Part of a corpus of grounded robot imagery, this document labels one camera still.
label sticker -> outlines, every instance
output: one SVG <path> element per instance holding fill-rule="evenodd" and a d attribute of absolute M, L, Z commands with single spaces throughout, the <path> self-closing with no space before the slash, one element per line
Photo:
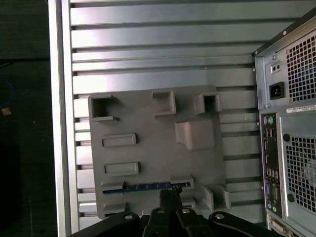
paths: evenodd
<path fill-rule="evenodd" d="M 301 107 L 294 107 L 287 109 L 287 113 L 297 113 L 297 112 L 304 112 L 304 111 L 311 111 L 316 110 L 316 105 L 307 105 L 307 106 L 301 106 Z"/>

gray plastic mounting plate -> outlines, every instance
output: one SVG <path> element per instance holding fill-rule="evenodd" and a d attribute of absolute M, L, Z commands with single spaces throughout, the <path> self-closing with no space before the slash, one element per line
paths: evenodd
<path fill-rule="evenodd" d="M 92 94 L 99 218 L 158 207 L 159 190 L 173 185 L 183 186 L 183 203 L 196 209 L 229 208 L 219 110 L 211 85 Z"/>

computer tower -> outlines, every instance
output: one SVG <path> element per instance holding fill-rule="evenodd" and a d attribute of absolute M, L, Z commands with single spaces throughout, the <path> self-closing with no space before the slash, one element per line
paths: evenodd
<path fill-rule="evenodd" d="M 256 50 L 268 228 L 316 235 L 316 9 Z"/>

ventilation grille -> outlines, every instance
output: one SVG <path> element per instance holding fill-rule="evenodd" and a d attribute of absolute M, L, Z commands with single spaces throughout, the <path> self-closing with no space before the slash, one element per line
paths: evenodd
<path fill-rule="evenodd" d="M 316 94 L 315 36 L 291 48 L 286 58 L 290 98 L 293 102 L 314 99 Z"/>
<path fill-rule="evenodd" d="M 316 213 L 316 155 L 315 139 L 292 137 L 286 146 L 288 185 L 296 202 Z"/>

black cable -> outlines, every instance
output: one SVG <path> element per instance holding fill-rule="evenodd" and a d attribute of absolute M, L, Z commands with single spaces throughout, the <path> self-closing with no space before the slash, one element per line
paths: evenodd
<path fill-rule="evenodd" d="M 10 66 L 10 65 L 12 65 L 13 63 L 1 63 L 0 64 L 0 70 L 1 69 L 3 69 L 3 68 L 6 68 L 6 67 L 8 67 L 8 66 Z"/>
<path fill-rule="evenodd" d="M 2 110 L 2 109 L 8 107 L 11 104 L 11 102 L 12 102 L 12 100 L 14 98 L 14 87 L 7 79 L 1 79 L 0 78 L 0 81 L 8 84 L 9 87 L 11 88 L 11 95 L 10 95 L 9 99 L 6 102 L 4 102 L 3 104 L 0 104 L 0 110 Z"/>

